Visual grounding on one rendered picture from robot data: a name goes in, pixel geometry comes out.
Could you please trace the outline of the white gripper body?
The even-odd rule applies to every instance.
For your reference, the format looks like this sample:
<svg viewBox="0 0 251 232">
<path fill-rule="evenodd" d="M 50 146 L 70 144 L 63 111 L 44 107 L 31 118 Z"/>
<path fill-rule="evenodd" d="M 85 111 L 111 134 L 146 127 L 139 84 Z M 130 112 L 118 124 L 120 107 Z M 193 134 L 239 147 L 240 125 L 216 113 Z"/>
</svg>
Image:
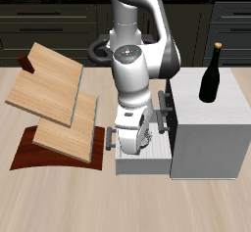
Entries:
<svg viewBox="0 0 251 232">
<path fill-rule="evenodd" d="M 152 140 L 149 130 L 150 114 L 147 112 L 124 112 L 116 117 L 119 145 L 128 155 L 138 154 Z"/>
</svg>

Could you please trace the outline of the wooden wine rack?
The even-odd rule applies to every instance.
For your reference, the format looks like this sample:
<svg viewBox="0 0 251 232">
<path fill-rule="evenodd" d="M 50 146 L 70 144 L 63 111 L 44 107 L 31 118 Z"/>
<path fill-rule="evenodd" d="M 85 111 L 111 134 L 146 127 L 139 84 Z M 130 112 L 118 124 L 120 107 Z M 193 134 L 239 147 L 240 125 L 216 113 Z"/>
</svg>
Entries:
<svg viewBox="0 0 251 232">
<path fill-rule="evenodd" d="M 39 117 L 25 129 L 11 169 L 75 166 L 100 170 L 105 129 L 95 124 L 98 99 L 79 89 L 84 65 L 35 43 L 6 103 Z"/>
</svg>

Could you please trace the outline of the white cabinet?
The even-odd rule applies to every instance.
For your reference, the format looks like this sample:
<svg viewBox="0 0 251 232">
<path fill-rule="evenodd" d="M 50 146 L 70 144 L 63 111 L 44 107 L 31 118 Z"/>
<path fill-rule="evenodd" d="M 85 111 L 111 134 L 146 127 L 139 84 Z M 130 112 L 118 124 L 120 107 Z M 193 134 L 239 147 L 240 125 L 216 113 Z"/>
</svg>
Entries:
<svg viewBox="0 0 251 232">
<path fill-rule="evenodd" d="M 217 98 L 199 100 L 203 68 L 182 68 L 167 83 L 172 179 L 235 179 L 251 142 L 251 107 L 231 69 L 220 69 Z"/>
</svg>

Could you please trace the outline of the dark green wine bottle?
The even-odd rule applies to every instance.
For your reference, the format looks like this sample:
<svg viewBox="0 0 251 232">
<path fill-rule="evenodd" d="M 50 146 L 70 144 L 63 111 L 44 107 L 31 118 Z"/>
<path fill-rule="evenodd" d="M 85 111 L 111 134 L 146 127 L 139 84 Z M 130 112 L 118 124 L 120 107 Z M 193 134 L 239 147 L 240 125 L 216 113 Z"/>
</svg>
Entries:
<svg viewBox="0 0 251 232">
<path fill-rule="evenodd" d="M 215 43 L 211 64 L 202 76 L 199 99 L 204 103 L 213 103 L 216 100 L 220 84 L 219 57 L 222 44 Z"/>
</svg>

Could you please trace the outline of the white cabinet drawer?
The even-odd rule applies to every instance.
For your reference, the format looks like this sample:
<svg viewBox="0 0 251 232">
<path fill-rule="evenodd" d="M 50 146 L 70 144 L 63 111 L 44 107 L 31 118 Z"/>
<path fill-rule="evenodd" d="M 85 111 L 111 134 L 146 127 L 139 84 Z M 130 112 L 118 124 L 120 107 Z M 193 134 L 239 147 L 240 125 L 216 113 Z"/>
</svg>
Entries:
<svg viewBox="0 0 251 232">
<path fill-rule="evenodd" d="M 116 174 L 169 174 L 172 153 L 168 133 L 160 134 L 156 122 L 149 123 L 152 133 L 150 143 L 140 151 L 139 155 L 124 154 L 112 143 L 112 134 L 116 129 L 107 128 L 106 149 L 115 149 Z"/>
</svg>

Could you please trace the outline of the dark kitchen cupboards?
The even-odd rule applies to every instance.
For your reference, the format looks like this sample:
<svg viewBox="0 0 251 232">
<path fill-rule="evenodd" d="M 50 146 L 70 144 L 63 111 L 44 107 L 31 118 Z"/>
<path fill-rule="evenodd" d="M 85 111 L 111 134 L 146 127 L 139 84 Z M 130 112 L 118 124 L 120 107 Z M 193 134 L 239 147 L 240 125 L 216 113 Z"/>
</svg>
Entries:
<svg viewBox="0 0 251 232">
<path fill-rule="evenodd" d="M 251 0 L 163 0 L 184 67 L 251 67 Z M 88 67 L 88 47 L 113 28 L 111 0 L 0 0 L 0 67 L 37 42 Z"/>
</svg>

